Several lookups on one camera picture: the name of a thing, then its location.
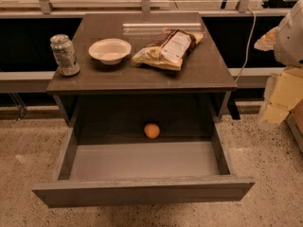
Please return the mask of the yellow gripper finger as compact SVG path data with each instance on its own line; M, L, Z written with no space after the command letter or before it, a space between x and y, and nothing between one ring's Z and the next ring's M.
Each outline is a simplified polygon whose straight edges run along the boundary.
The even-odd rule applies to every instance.
M276 42L277 27L270 29L262 35L254 44L254 48L260 51L271 51Z
M262 130L277 128L302 99L302 67L286 67L280 75L273 74L266 82L258 126Z

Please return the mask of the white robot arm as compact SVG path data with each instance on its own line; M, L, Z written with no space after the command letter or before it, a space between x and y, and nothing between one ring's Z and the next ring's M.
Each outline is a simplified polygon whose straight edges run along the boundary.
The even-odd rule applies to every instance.
M267 79L258 126L270 131L278 127L303 99L303 0L298 0L278 26L269 30L254 47L274 51L285 69Z

